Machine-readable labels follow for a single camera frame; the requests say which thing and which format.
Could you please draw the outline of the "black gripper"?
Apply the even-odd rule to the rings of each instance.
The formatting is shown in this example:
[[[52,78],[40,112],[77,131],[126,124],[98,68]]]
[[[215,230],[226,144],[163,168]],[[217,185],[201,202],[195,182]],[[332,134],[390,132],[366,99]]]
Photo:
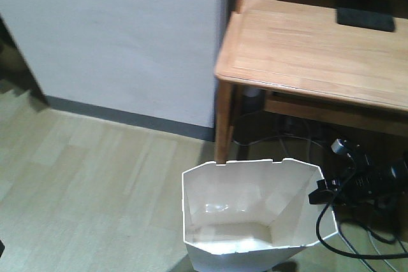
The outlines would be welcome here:
[[[333,200],[333,205],[359,205],[371,200],[386,197],[387,169],[367,164],[367,160],[358,154],[346,153],[352,166],[346,176],[340,180],[340,192]],[[327,204],[333,198],[335,182],[318,180],[317,189],[309,194],[309,204]]]

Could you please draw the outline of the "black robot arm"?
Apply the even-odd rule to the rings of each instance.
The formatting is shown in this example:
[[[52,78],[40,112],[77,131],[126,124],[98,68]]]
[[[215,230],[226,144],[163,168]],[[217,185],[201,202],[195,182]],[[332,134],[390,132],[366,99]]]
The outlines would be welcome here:
[[[407,190],[407,154],[390,164],[374,166],[367,161],[348,168],[344,174],[317,181],[309,194],[310,204],[358,206]]]

